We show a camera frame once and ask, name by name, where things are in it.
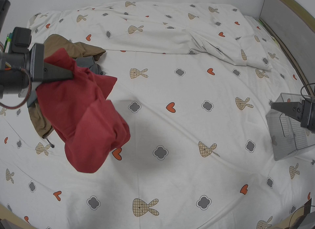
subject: pile of clothes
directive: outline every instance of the pile of clothes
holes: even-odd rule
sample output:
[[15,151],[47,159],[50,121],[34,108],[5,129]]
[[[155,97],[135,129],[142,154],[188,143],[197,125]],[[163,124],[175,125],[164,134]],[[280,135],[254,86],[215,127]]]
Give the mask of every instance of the pile of clothes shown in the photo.
[[105,53],[102,48],[56,34],[44,45],[44,61],[71,70],[73,79],[39,85],[37,99],[28,107],[30,119],[42,138],[57,132],[77,171],[94,173],[111,150],[130,139],[128,124],[106,100],[117,78],[102,75],[95,63]]

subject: bed frame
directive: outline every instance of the bed frame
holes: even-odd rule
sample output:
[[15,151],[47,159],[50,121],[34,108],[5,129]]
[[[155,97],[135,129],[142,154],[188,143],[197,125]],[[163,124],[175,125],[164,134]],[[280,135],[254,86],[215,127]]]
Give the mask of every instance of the bed frame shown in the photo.
[[[315,18],[294,0],[265,0],[259,17],[304,85],[315,82]],[[306,87],[314,96],[314,85]]]

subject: red garment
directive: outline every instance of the red garment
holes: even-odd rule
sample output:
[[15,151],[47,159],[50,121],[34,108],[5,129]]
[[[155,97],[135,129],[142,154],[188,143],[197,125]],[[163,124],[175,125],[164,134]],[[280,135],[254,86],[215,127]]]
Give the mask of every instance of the red garment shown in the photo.
[[128,124],[106,100],[117,78],[78,67],[65,49],[44,61],[71,70],[74,78],[38,86],[41,111],[65,142],[71,165],[79,172],[94,173],[111,150],[130,139]]

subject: drawstring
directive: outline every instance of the drawstring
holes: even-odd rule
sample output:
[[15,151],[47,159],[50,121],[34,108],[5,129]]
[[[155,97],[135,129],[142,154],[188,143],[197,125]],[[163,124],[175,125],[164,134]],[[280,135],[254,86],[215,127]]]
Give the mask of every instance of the drawstring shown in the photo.
[[54,148],[55,147],[55,145],[54,144],[52,144],[49,140],[48,140],[48,138],[47,137],[43,137],[45,140],[47,140],[48,141],[48,143],[50,144],[50,147],[51,148]]

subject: brown garment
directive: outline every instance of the brown garment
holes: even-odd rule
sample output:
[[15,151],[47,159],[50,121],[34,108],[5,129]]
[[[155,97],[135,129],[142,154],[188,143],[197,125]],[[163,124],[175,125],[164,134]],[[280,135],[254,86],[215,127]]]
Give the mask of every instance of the brown garment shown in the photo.
[[[66,38],[58,34],[50,35],[44,42],[44,46],[44,58],[51,56],[60,48],[64,48],[72,58],[93,56],[95,61],[98,61],[100,56],[106,52],[106,50],[100,47],[88,45],[83,42],[69,42]],[[44,138],[51,134],[53,127],[49,120],[43,116],[37,99],[28,108],[28,113],[40,137]]]

